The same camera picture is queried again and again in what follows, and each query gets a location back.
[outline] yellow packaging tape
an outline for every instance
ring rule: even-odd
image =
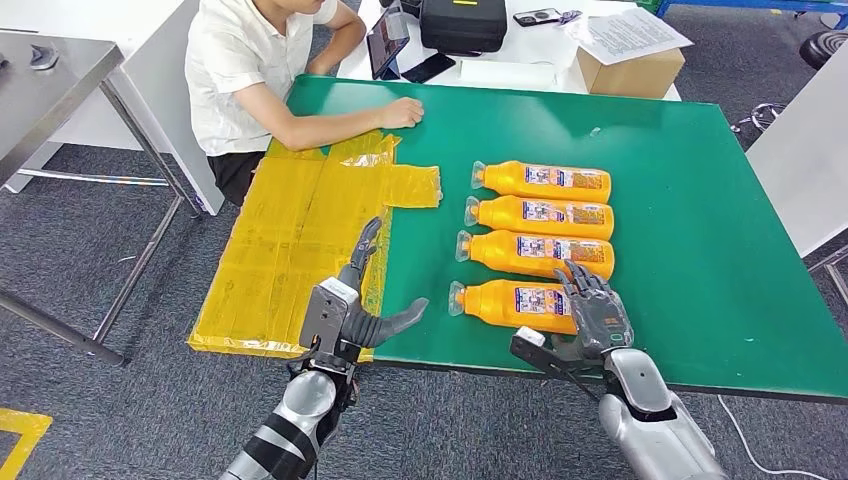
[[[435,207],[438,167],[394,165],[392,135],[370,132],[320,150],[272,142],[188,343],[195,350],[292,357],[312,287],[336,275],[362,227],[383,218],[363,282],[363,306],[379,312],[391,209]],[[360,360],[370,360],[364,351]]]
[[[0,479],[12,479],[24,467],[24,462],[35,448],[35,444],[47,431],[53,419],[37,413],[18,412],[0,408],[0,430],[20,435],[6,461],[0,465]]]

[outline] orange juice bottle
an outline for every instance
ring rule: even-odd
[[[460,230],[456,236],[456,259],[480,262],[492,270],[556,278],[554,268],[568,272],[563,260],[575,261],[606,279],[612,275],[615,256],[603,240],[530,235],[495,230],[471,235]]]
[[[474,162],[471,188],[486,187],[501,195],[607,203],[610,174],[590,168],[530,165],[511,160],[500,165]]]
[[[576,335],[571,305],[556,283],[492,280],[477,287],[452,282],[448,311],[467,313],[500,327],[523,327]]]
[[[468,197],[465,225],[496,230],[544,233],[609,240],[615,224],[612,208],[601,203],[518,198],[512,195],[480,201]]]

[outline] person's arm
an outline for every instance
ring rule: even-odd
[[[308,73],[318,75],[327,74],[333,66],[348,56],[359,45],[359,42],[365,38],[365,23],[362,22],[362,19],[350,7],[342,2],[338,2],[336,13],[325,25],[334,31],[333,38],[330,40],[327,48],[306,66]]]
[[[401,98],[385,107],[355,113],[297,117],[264,82],[234,95],[247,113],[289,150],[322,147],[375,128],[414,127],[424,115],[421,102]]]

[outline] cardboard box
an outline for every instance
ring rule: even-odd
[[[577,47],[577,62],[589,93],[662,98],[674,83],[685,59],[679,48],[604,65]]]

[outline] tablet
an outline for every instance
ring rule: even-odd
[[[383,76],[397,54],[409,43],[409,31],[402,15],[400,5],[393,4],[383,12],[365,39],[374,80]]]

